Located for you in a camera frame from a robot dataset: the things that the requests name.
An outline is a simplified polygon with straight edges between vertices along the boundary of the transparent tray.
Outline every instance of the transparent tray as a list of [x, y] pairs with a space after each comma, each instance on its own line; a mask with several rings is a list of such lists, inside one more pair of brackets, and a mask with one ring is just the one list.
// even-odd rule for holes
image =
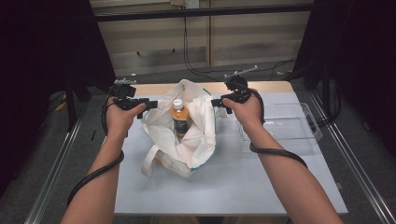
[[[286, 150], [298, 155], [310, 154], [322, 133], [307, 104], [264, 106], [264, 127]], [[237, 122], [243, 152], [251, 152], [250, 139]]]

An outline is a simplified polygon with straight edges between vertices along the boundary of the human hand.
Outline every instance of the human hand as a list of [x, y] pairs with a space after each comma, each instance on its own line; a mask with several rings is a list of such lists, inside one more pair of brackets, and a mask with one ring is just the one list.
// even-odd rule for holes
[[243, 104], [239, 104], [227, 98], [224, 98], [222, 102], [233, 110], [236, 118], [242, 124], [244, 129], [255, 126], [262, 127], [262, 109], [259, 99], [257, 99], [254, 94], [251, 94], [248, 100]]
[[111, 97], [107, 101], [107, 137], [121, 136], [124, 138], [134, 123], [134, 117], [143, 112], [146, 105], [140, 104], [133, 109], [122, 110], [118, 106], [114, 105], [113, 99], [114, 97]]

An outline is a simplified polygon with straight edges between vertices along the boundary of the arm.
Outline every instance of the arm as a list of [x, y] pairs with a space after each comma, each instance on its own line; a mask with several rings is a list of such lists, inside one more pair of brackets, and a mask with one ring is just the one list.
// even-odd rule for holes
[[[253, 94], [244, 104], [229, 99], [223, 99], [223, 103], [235, 112], [255, 147], [284, 150], [262, 126], [260, 104]], [[277, 155], [259, 154], [259, 158], [293, 223], [342, 223], [326, 192], [306, 167]]]
[[[96, 156], [88, 174], [113, 162], [119, 157], [126, 134], [134, 117], [145, 109], [139, 105], [123, 111], [116, 105], [107, 110], [107, 138]], [[120, 166], [99, 175], [85, 185], [69, 204], [62, 223], [112, 223], [117, 194]]]

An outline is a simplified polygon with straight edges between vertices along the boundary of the brown bottle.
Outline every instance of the brown bottle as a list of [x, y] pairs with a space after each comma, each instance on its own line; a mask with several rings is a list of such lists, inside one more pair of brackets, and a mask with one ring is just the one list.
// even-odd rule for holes
[[179, 138], [183, 138], [189, 127], [189, 110], [184, 107], [183, 101], [176, 99], [171, 108], [171, 116], [175, 123], [176, 135]]

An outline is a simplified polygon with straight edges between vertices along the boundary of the canvas bag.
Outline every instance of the canvas bag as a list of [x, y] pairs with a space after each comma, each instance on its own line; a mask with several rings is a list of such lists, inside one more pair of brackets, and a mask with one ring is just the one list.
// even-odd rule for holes
[[[181, 140], [177, 139], [170, 114], [175, 99], [183, 101], [191, 118], [191, 126]], [[203, 87], [183, 79], [158, 101], [157, 108], [150, 109], [142, 124], [154, 145], [143, 162], [143, 175], [151, 175], [155, 160], [166, 169], [188, 177], [212, 156], [216, 146], [216, 117], [227, 116], [224, 108], [215, 111], [213, 99]]]

